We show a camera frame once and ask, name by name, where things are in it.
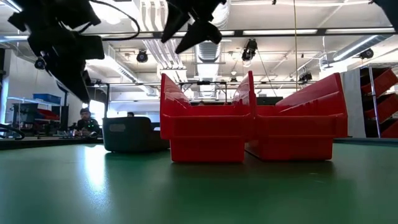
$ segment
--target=red plastic bin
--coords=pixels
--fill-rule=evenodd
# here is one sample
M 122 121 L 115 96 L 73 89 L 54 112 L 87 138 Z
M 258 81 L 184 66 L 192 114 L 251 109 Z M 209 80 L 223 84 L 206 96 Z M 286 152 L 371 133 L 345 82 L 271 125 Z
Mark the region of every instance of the red plastic bin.
M 369 70 L 367 68 L 362 69 L 361 74 L 364 74 L 361 77 L 361 84 L 363 84 L 363 86 L 361 86 L 362 93 L 363 94 L 372 93 Z M 381 96 L 392 86 L 398 83 L 398 78 L 391 68 L 374 68 L 373 78 L 374 78 L 374 89 L 376 92 L 376 97 Z
M 392 119 L 388 122 L 392 123 L 392 124 L 381 133 L 381 137 L 382 138 L 398 138 L 398 120 Z
M 394 113 L 398 111 L 398 95 L 395 93 L 380 96 L 377 99 L 377 111 L 379 112 L 379 121 L 383 123 L 385 120 L 390 118 Z M 375 118 L 374 109 L 367 110 L 364 112 L 367 118 Z
M 191 106 L 165 74 L 160 95 L 160 133 L 170 140 L 174 162 L 242 162 L 253 120 L 247 76 L 231 106 Z
M 330 75 L 275 106 L 255 106 L 255 121 L 246 150 L 260 159 L 331 159 L 333 139 L 348 135 L 340 74 Z
M 43 119 L 56 120 L 56 121 L 60 119 L 58 115 L 49 110 L 37 109 L 37 112 L 39 115 L 41 115 L 41 117 L 43 117 Z

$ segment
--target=person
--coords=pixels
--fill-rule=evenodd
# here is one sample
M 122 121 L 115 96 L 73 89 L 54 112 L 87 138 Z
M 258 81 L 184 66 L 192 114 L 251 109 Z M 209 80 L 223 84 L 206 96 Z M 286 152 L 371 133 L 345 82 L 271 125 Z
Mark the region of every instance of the person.
M 80 120 L 77 122 L 77 131 L 82 136 L 89 136 L 93 131 L 100 133 L 100 126 L 94 118 L 91 118 L 91 112 L 88 108 L 80 110 Z

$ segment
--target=overhead rail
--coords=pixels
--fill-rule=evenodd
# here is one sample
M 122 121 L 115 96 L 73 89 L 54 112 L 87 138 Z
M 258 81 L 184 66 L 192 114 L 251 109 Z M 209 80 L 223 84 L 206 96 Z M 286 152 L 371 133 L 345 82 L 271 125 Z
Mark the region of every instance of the overhead rail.
M 187 32 L 177 32 L 173 38 L 181 39 Z M 102 37 L 123 37 L 132 35 L 134 32 L 104 32 L 85 35 L 99 35 Z M 295 29 L 252 29 L 252 30 L 222 30 L 223 38 L 239 37 L 295 37 Z M 329 27 L 329 28 L 304 28 L 297 29 L 297 37 L 323 37 L 336 35 L 396 35 L 398 32 L 393 27 Z M 141 32 L 135 39 L 149 40 L 161 39 L 162 32 Z M 0 42 L 24 41 L 27 35 L 8 34 L 0 35 Z

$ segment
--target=ceiling duct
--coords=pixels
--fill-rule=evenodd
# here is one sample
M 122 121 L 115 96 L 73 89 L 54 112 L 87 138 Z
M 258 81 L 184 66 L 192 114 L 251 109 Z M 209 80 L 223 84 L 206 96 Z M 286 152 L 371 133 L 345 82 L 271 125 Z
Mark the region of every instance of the ceiling duct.
M 120 75 L 128 78 L 133 83 L 142 82 L 138 79 L 137 75 L 133 71 L 128 69 L 122 63 L 118 62 L 118 60 L 116 59 L 116 52 L 112 48 L 112 46 L 110 46 L 109 43 L 103 43 L 103 45 L 104 45 L 104 53 L 106 56 L 106 60 L 113 61 L 113 65 L 114 65 L 113 67 L 114 67 L 115 71 L 117 71 Z M 158 96 L 159 95 L 159 91 L 150 86 L 139 86 L 139 88 L 141 90 L 143 90 L 147 94 L 147 96 Z
M 214 19 L 212 24 L 219 30 L 226 28 L 229 12 L 231 9 L 231 0 L 227 0 L 225 4 L 219 4 L 213 12 Z M 214 44 L 212 42 L 202 42 L 195 46 L 196 60 L 198 62 L 197 71 L 200 80 L 214 81 L 217 77 L 218 69 L 220 67 L 217 62 L 221 59 L 221 44 Z M 214 96 L 213 86 L 201 86 L 200 91 L 203 96 Z
M 164 30 L 162 15 L 164 14 L 166 17 L 169 13 L 164 0 L 140 0 L 139 10 L 142 31 Z M 175 39 L 166 44 L 162 44 L 159 40 L 143 40 L 143 43 L 162 69 L 184 69 L 180 56 L 174 53 L 177 45 Z
M 390 37 L 392 37 L 390 34 L 372 36 L 367 35 L 359 38 L 335 53 L 325 53 L 319 60 L 320 69 L 324 72 L 327 71 L 326 73 L 345 72 L 348 69 L 348 64 L 345 62 L 345 60 L 359 55 L 360 53 L 370 49 L 371 47 L 374 47 L 377 44 L 380 44 Z
M 372 36 L 364 36 L 359 40 L 349 44 L 345 48 L 337 51 L 333 55 L 333 61 L 339 62 L 342 60 L 346 60 L 351 58 L 352 56 L 358 55 L 365 50 L 380 44 L 381 42 L 387 40 L 388 38 L 392 37 L 392 35 L 372 35 Z

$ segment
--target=green table surface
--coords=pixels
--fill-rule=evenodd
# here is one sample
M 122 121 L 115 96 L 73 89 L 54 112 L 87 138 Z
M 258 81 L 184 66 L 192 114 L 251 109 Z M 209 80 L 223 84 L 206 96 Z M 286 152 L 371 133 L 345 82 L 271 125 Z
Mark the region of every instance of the green table surface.
M 398 223 L 398 148 L 328 162 L 173 164 L 103 146 L 0 151 L 0 223 Z

